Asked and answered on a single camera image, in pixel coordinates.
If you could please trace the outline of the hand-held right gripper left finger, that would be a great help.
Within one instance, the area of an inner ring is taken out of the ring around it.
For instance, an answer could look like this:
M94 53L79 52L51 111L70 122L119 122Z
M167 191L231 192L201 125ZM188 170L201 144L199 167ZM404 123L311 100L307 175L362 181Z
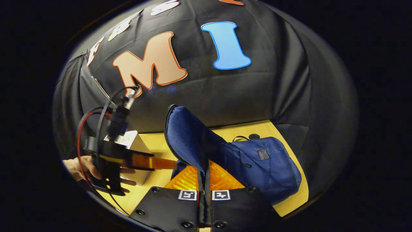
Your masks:
M151 187L131 218L159 232L198 232L202 196L199 172L187 166L164 187Z

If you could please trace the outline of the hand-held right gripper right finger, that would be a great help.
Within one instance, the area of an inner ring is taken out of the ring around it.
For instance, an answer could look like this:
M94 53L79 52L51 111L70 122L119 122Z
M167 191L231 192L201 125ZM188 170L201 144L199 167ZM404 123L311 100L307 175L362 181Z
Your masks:
M211 232L271 232L280 216L258 187L241 184L228 171L209 161Z

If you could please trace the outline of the white bookshelf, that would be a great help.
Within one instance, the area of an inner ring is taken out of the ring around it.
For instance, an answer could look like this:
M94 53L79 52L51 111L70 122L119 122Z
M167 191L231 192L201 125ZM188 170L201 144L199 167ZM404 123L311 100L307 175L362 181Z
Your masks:
M151 151L141 139L138 131L135 130L125 132L123 136L119 136L115 140L115 143L125 145L130 150L151 154ZM135 170L134 174L121 173L120 177L123 179L135 181L137 186L142 186L148 178L149 173L150 171L148 170Z

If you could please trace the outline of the blue schoolbag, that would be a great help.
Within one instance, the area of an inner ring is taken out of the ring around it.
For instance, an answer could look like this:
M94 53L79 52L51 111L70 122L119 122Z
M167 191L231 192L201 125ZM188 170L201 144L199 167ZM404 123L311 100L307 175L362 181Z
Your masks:
M177 158L172 178L187 166L205 173L210 160L245 187L259 188L273 205L299 191L302 175L277 138L225 141L186 107L175 104L167 111L164 136Z

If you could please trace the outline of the black backdrop cloth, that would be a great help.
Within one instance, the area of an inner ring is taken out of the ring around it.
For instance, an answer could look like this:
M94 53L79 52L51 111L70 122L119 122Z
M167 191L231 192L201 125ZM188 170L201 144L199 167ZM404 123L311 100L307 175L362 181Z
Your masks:
M132 130L162 132L171 104L209 127L270 120L303 169L308 201L317 199L343 170L359 125L356 90L339 56L263 2L175 1L134 9L64 66L52 109L60 155L76 156L86 111L139 84Z

